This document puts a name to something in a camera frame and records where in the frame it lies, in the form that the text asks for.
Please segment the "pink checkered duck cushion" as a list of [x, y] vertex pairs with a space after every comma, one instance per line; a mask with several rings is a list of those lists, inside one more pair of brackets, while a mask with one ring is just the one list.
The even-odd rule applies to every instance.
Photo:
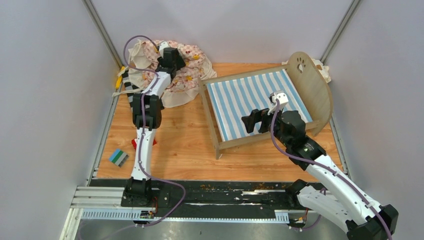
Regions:
[[160, 94], [165, 108], [191, 102], [199, 93], [199, 82], [217, 76], [212, 63], [197, 45], [139, 39], [132, 48], [124, 49], [126, 65], [117, 75], [116, 86], [124, 85], [122, 93], [130, 102], [132, 95], [147, 89], [159, 73], [168, 73], [171, 77]]

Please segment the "wooden pet bed striped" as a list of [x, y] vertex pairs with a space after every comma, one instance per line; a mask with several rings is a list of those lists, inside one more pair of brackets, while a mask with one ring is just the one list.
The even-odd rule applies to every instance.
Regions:
[[248, 133], [242, 117], [252, 110], [270, 109], [270, 96], [281, 91], [287, 104], [284, 111], [298, 111], [306, 129], [314, 136], [329, 123], [334, 109], [330, 87], [313, 59], [305, 52], [293, 53], [286, 64], [221, 76], [198, 83], [215, 158], [224, 149], [264, 140], [256, 123]]

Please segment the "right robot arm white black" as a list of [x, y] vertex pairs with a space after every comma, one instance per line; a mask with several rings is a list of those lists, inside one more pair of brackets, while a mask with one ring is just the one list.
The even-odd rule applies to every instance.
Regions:
[[306, 124], [296, 110], [254, 109], [241, 117], [248, 133], [260, 123], [260, 133], [270, 132], [274, 146], [330, 192], [324, 195], [298, 179], [285, 195], [292, 209], [312, 209], [342, 229], [350, 240], [391, 240], [399, 217], [391, 205], [381, 205], [332, 161], [326, 151], [306, 134]]

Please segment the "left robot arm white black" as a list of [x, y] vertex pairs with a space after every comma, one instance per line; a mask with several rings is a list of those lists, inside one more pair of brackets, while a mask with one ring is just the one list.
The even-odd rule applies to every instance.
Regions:
[[133, 96], [132, 120], [136, 127], [137, 143], [134, 168], [122, 195], [123, 207], [147, 207], [153, 201], [151, 158], [155, 135], [162, 122], [164, 106], [161, 96], [177, 71], [185, 66], [177, 48], [165, 47], [159, 52], [155, 78], [145, 90]]

